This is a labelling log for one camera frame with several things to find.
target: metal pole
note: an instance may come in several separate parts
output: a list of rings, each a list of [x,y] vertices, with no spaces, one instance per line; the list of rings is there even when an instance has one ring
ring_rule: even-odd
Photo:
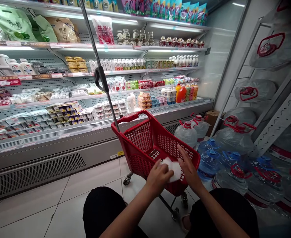
[[[92,47],[93,47],[93,51],[94,51],[95,56],[96,56],[98,67],[101,67],[101,63],[100,63],[97,47],[96,47],[95,41],[93,39],[93,34],[92,34],[92,31],[91,31],[91,28],[90,28],[89,19],[88,19],[87,12],[86,12],[86,9],[85,9],[84,0],[80,0],[80,7],[81,7],[81,10],[82,10],[83,18],[84,18],[85,23],[86,23],[86,27],[88,29],[88,33],[89,33],[89,36],[90,36],[90,40],[91,40],[91,44],[92,44]],[[111,103],[111,98],[110,98],[109,92],[106,91],[106,95],[107,95],[107,98],[108,98],[108,102],[110,104],[110,109],[111,109],[111,112],[112,112],[113,120],[115,121],[116,128],[117,128],[118,132],[120,132],[119,125],[118,125],[117,118],[116,118],[116,114],[115,114],[115,111],[113,110],[113,106],[112,106],[112,103]]]

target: hand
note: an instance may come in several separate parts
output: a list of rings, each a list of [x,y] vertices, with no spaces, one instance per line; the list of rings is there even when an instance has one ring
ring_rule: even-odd
[[[143,187],[147,190],[147,194],[152,200],[163,192],[164,186],[169,182],[174,174],[173,170],[169,170],[167,164],[161,165],[160,162],[161,160],[159,159],[155,163],[150,171],[148,179],[146,180],[145,186]]]
[[[178,163],[182,170],[184,171],[186,181],[191,189],[198,195],[198,193],[204,189],[201,179],[199,178],[197,171],[188,156],[188,153],[180,146],[177,145],[178,150],[181,152],[184,161],[179,158]]]

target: orange bottle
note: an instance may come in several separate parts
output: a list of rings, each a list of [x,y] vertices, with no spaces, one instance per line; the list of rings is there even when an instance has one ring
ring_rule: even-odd
[[[181,87],[182,87],[181,84],[177,84],[177,86],[175,87],[175,90],[176,90],[176,98],[177,98],[178,92],[181,89]]]
[[[185,102],[186,98],[186,88],[184,86],[181,87],[181,89],[178,91],[177,97],[176,97],[176,102]]]

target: ventilation grille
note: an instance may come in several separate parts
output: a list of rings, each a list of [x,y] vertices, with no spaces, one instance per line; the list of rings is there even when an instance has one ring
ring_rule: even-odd
[[[0,176],[0,195],[68,173],[87,164],[79,153]]]

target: white tissue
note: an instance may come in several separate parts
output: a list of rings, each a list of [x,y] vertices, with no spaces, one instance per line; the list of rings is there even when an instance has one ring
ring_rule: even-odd
[[[175,182],[181,178],[181,167],[179,166],[178,162],[172,162],[169,157],[166,157],[162,164],[167,164],[169,167],[169,170],[174,171],[174,175],[170,178],[170,182]]]

